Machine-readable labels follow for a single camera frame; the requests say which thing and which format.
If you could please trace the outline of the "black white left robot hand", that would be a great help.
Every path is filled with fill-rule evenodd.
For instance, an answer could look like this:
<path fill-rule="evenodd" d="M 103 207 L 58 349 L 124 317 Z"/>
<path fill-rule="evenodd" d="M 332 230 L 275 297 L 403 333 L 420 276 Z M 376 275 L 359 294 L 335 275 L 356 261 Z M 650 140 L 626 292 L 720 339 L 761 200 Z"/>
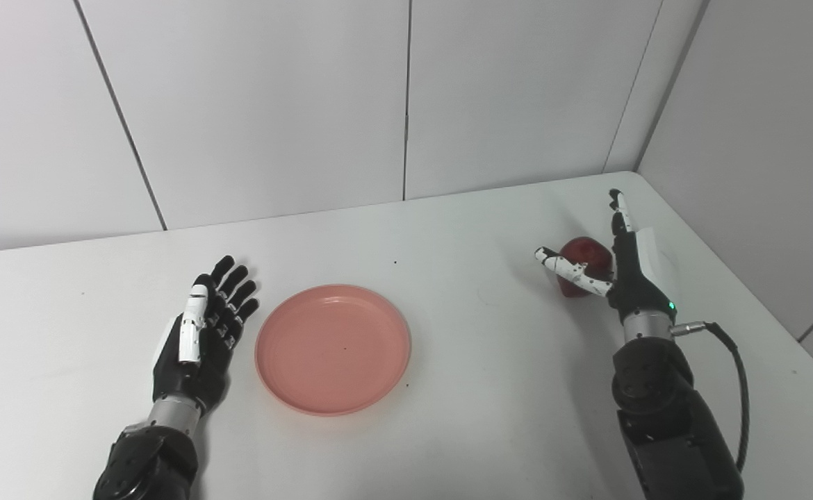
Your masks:
<path fill-rule="evenodd" d="M 197 276 L 184 310 L 161 342 L 152 370 L 152 401 L 188 398 L 203 415 L 222 401 L 233 351 L 259 309 L 257 289 L 247 266 L 229 254 L 211 272 Z"/>

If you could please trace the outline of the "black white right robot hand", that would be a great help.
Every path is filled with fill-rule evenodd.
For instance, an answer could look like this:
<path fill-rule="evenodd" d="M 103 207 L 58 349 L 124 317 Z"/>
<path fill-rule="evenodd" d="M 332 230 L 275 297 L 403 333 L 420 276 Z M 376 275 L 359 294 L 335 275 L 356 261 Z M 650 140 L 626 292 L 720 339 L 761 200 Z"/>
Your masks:
<path fill-rule="evenodd" d="M 611 278 L 590 275 L 589 259 L 569 259 L 548 247 L 537 248 L 534 257 L 563 281 L 587 294 L 607 299 L 609 305 L 617 310 L 620 319 L 651 310 L 664 314 L 673 324 L 677 315 L 675 300 L 678 297 L 676 265 L 654 228 L 637 228 L 633 224 L 625 194 L 612 189 L 609 196 L 614 237 L 611 247 L 614 273 Z"/>

